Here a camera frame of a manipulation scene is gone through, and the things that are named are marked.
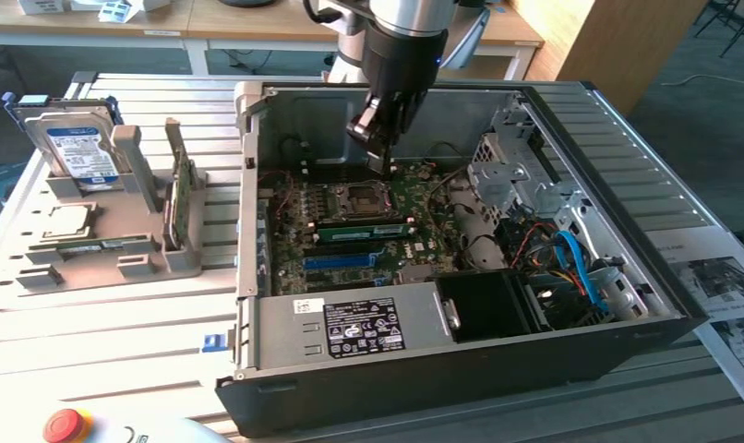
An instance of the metal workbench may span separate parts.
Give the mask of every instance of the metal workbench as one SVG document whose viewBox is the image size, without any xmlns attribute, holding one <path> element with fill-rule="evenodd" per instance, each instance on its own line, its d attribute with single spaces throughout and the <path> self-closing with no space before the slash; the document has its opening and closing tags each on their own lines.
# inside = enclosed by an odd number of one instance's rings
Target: metal workbench
<svg viewBox="0 0 744 443">
<path fill-rule="evenodd" d="M 10 390 L 78 401 L 86 408 L 190 417 L 246 441 L 214 394 L 215 363 L 203 335 L 235 319 L 235 223 L 242 174 L 233 87 L 245 78 L 99 75 L 67 96 L 119 99 L 142 126 L 153 169 L 171 165 L 163 122 L 182 121 L 189 154 L 209 173 L 199 278 L 0 299 L 0 395 Z M 680 182 L 593 90 L 535 84 L 645 230 L 715 224 Z M 34 155 L 0 216 L 0 257 L 16 223 L 47 198 Z M 310 431 L 295 441 L 744 441 L 744 402 L 693 336 L 629 360 L 595 383 L 541 390 L 364 424 Z"/>
</svg>

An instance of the emergency stop button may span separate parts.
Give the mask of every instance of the emergency stop button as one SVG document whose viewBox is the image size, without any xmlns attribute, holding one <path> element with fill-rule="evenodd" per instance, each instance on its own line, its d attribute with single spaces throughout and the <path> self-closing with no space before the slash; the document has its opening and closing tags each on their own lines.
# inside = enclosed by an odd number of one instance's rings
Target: emergency stop button
<svg viewBox="0 0 744 443">
<path fill-rule="evenodd" d="M 74 442 L 86 430 L 86 426 L 90 424 L 79 412 L 74 409 L 62 409 L 50 417 L 43 428 L 43 439 L 48 443 Z"/>
</svg>

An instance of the green circuit board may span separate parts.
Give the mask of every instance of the green circuit board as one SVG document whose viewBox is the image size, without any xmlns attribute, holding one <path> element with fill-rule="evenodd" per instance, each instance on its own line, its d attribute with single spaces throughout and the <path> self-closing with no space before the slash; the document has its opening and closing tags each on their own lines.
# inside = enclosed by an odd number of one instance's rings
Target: green circuit board
<svg viewBox="0 0 744 443">
<path fill-rule="evenodd" d="M 453 266 L 453 253 L 441 241 L 442 234 L 430 221 L 426 202 L 432 189 L 440 184 L 445 174 L 434 170 L 434 166 L 425 163 L 400 165 L 400 171 L 389 181 L 364 181 L 332 185 L 307 183 L 301 177 L 291 174 L 293 191 L 289 182 L 282 180 L 277 193 L 290 194 L 287 203 L 277 214 L 277 200 L 269 220 L 273 227 L 271 235 L 271 295 L 291 293 L 314 293 L 353 289 L 357 287 L 386 286 L 401 284 L 400 271 L 405 267 L 413 269 L 414 265 L 429 265 L 434 273 L 456 270 Z M 357 241 L 338 242 L 338 248 L 361 248 L 374 254 L 373 266 L 342 267 L 332 269 L 306 269 L 305 257 L 313 248 L 325 245 L 326 240 L 314 236 L 315 223 L 333 223 L 353 219 L 353 215 L 341 212 L 341 201 L 336 198 L 337 189 L 360 188 L 368 194 L 374 188 L 377 194 L 372 198 L 358 198 L 358 213 L 364 210 L 373 211 L 382 196 L 382 219 L 390 218 L 386 226 L 398 226 L 400 221 L 408 220 L 408 231 L 402 238 L 380 239 L 358 238 Z M 314 208 L 314 193 L 327 196 L 322 210 Z M 453 223 L 449 221 L 444 227 L 445 233 L 453 233 Z"/>
</svg>

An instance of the motherboard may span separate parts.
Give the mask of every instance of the motherboard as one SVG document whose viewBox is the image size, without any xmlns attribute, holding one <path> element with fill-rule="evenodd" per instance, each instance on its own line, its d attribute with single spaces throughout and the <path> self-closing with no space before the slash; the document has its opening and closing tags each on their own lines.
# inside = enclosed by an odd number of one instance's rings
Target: motherboard
<svg viewBox="0 0 744 443">
<path fill-rule="evenodd" d="M 437 224 L 428 208 L 446 173 L 429 162 L 393 169 L 386 180 L 344 169 L 262 174 L 271 295 L 416 283 L 457 270 L 452 220 Z"/>
</svg>

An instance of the gray floor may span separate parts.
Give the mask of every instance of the gray floor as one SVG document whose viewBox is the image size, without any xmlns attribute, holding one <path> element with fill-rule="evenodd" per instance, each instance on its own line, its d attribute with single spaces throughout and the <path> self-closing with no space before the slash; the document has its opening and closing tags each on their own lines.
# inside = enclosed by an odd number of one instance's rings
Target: gray floor
<svg viewBox="0 0 744 443">
<path fill-rule="evenodd" d="M 734 32 L 720 24 L 714 24 L 699 39 L 691 38 L 693 32 L 695 28 L 629 121 L 723 221 L 739 230 L 744 229 L 744 85 L 714 79 L 675 88 L 659 83 L 699 73 L 744 79 L 744 38 L 720 59 Z M 14 47 L 11 52 L 36 93 L 60 94 L 78 70 L 189 73 L 179 50 Z M 254 68 L 266 56 L 266 51 L 257 51 L 239 58 Z M 274 53 L 258 73 L 317 75 L 325 69 L 323 57 L 318 53 Z M 210 64 L 214 74 L 249 74 L 229 66 L 227 55 L 219 51 L 211 51 Z M 0 111 L 0 162 L 23 162 L 31 151 L 30 142 Z"/>
</svg>

